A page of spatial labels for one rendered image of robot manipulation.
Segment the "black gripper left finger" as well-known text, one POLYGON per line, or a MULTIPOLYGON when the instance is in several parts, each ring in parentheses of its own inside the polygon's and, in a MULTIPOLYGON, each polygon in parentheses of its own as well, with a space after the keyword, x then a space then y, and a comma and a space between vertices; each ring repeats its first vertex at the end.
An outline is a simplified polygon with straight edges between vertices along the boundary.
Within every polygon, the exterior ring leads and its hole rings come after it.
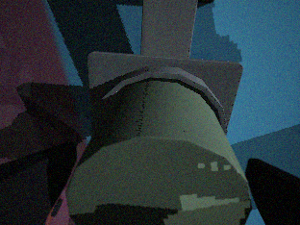
POLYGON ((0 225, 43 225, 77 160, 75 142, 0 163, 0 225))

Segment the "grey balance beam with pans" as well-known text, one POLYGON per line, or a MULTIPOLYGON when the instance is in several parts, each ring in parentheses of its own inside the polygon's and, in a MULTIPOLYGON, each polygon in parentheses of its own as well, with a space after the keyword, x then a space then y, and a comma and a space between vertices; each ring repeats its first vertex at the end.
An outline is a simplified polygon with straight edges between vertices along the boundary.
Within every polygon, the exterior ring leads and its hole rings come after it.
POLYGON ((177 79, 199 89, 227 136, 243 65, 189 57, 197 3, 213 1, 143 0, 140 55, 100 51, 87 55, 92 134, 115 94, 151 77, 177 79))

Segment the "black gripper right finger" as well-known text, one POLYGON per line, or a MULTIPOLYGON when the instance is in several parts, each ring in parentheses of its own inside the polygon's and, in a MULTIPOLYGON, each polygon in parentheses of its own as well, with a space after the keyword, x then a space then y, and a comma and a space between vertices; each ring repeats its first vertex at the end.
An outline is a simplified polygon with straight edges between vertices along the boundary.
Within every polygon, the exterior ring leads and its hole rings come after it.
POLYGON ((245 175, 265 225, 300 225, 300 178, 259 159, 245 175))

